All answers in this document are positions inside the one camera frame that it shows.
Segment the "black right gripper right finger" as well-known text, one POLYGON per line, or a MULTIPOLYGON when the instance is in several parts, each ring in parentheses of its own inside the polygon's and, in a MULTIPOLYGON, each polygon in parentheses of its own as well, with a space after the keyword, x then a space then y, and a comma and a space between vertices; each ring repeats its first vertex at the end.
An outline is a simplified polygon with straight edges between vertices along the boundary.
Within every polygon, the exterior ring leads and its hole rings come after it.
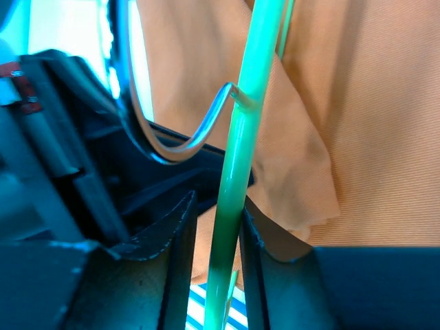
POLYGON ((436 247, 314 247, 247 199, 240 232, 251 329, 438 329, 436 247))

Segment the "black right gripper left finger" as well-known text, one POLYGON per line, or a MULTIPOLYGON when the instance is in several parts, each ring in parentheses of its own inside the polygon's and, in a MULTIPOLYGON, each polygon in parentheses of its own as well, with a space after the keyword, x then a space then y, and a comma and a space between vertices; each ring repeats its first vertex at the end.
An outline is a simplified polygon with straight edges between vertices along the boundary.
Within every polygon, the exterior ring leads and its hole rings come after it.
POLYGON ((126 243, 1 245, 2 329, 183 329, 197 194, 126 243))

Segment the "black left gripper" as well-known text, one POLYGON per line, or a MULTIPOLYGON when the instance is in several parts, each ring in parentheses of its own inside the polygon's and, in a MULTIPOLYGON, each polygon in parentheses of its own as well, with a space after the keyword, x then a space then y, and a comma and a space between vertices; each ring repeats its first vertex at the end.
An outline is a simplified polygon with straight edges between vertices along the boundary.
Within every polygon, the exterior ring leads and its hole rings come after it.
POLYGON ((49 49, 19 60, 42 106, 23 126, 86 237, 126 241, 190 191, 199 214, 216 204, 222 150, 207 145, 185 162, 160 164, 132 143, 84 59, 49 49))

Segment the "orange trousers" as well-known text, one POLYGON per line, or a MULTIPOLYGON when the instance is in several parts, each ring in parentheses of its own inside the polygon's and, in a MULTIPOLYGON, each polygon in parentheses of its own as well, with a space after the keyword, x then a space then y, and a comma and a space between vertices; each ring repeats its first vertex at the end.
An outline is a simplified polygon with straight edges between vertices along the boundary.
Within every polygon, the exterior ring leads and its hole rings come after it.
MULTIPOLYGON (((138 1, 154 120, 192 135, 237 81, 252 1, 138 1)), ((313 245, 439 244, 439 2, 297 1, 250 199, 313 245)))

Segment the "green plastic hanger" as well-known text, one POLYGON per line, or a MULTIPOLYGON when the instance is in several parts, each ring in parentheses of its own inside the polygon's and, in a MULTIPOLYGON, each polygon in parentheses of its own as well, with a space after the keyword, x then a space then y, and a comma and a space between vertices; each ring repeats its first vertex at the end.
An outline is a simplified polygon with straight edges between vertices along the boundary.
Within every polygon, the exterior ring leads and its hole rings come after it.
POLYGON ((156 138, 142 112, 133 76, 128 3, 121 1, 118 6, 118 43, 124 72, 119 78, 120 99, 131 102, 119 110, 118 115, 127 135, 143 154, 161 164, 188 160, 203 147, 226 101, 234 100, 210 248, 204 329, 223 329, 228 315, 241 214, 284 6, 284 1, 255 2, 238 83, 228 82, 222 86, 194 135, 184 144, 173 147, 156 138))

